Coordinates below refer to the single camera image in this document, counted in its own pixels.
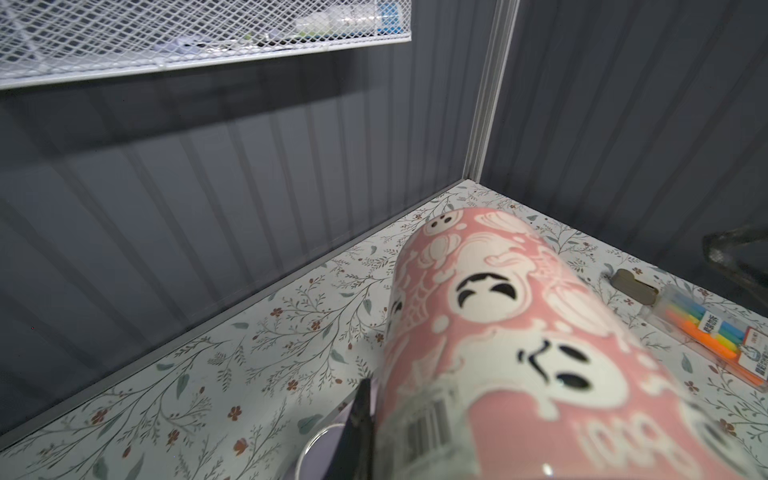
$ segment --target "wire mesh basket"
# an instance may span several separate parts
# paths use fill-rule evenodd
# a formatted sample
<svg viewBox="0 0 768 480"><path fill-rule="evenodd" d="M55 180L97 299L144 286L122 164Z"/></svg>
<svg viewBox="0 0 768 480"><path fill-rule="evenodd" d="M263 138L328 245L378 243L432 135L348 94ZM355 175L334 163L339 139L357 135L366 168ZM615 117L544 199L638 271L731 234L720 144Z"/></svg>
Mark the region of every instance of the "wire mesh basket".
<svg viewBox="0 0 768 480"><path fill-rule="evenodd" d="M411 38L411 0L0 0L0 88Z"/></svg>

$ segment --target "brown flower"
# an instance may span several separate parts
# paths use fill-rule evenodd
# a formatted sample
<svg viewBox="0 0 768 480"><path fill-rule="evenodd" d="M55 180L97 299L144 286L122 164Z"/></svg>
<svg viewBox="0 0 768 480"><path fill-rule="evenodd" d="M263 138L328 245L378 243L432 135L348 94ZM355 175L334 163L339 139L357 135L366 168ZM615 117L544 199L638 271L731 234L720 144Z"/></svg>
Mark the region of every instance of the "brown flower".
<svg viewBox="0 0 768 480"><path fill-rule="evenodd" d="M240 410L240 406L232 407L229 413L227 413L227 418L232 419L233 422L237 421L237 417L243 414L243 411Z"/></svg>
<svg viewBox="0 0 768 480"><path fill-rule="evenodd" d="M107 409L102 409L102 410L99 410L98 412L96 412L96 415L94 415L91 418L91 425L96 425L97 423L102 423L104 421L104 417L107 415L108 412L109 412L109 410L107 410Z"/></svg>
<svg viewBox="0 0 768 480"><path fill-rule="evenodd" d="M699 391L699 387L694 386L693 382L685 382L685 386L688 387L688 391L692 392L694 395Z"/></svg>
<svg viewBox="0 0 768 480"><path fill-rule="evenodd" d="M723 429L725 433L731 434L734 437L736 436L736 432L734 431L735 428L730 423L726 422L724 419L720 419L720 427Z"/></svg>
<svg viewBox="0 0 768 480"><path fill-rule="evenodd" d="M237 452L237 454L235 456L237 457L241 453L245 452L245 449L247 449L247 448L248 448L248 442L246 442L245 439L238 440L237 442L235 442L235 449L234 450L235 450L235 452Z"/></svg>
<svg viewBox="0 0 768 480"><path fill-rule="evenodd" d="M171 430L168 434L168 443L165 445L173 445L174 442L176 442L179 439L179 431L178 430Z"/></svg>

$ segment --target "floral tabletop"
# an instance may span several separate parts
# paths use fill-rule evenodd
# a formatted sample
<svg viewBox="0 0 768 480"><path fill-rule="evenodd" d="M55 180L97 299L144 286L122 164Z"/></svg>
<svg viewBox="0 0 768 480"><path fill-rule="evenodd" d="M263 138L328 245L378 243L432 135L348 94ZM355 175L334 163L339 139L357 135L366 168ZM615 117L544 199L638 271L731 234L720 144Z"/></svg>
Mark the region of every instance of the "floral tabletop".
<svg viewBox="0 0 768 480"><path fill-rule="evenodd" d="M392 223L0 453L3 478L275 478L381 362L392 270L426 219L462 207L526 219L766 469L768 401L647 325L618 268L768 330L768 320L471 180Z"/></svg>

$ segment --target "gray wall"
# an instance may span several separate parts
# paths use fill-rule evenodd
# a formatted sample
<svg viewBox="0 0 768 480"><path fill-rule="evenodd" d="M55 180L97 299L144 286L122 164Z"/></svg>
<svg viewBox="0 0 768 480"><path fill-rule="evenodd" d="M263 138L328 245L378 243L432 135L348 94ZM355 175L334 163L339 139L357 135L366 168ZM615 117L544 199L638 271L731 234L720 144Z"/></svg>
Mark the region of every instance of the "gray wall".
<svg viewBox="0 0 768 480"><path fill-rule="evenodd" d="M494 7L418 0L408 44L0 94L0 431L458 180Z"/></svg>
<svg viewBox="0 0 768 480"><path fill-rule="evenodd" d="M701 251L768 222L766 25L764 0L524 1L483 184L767 314Z"/></svg>

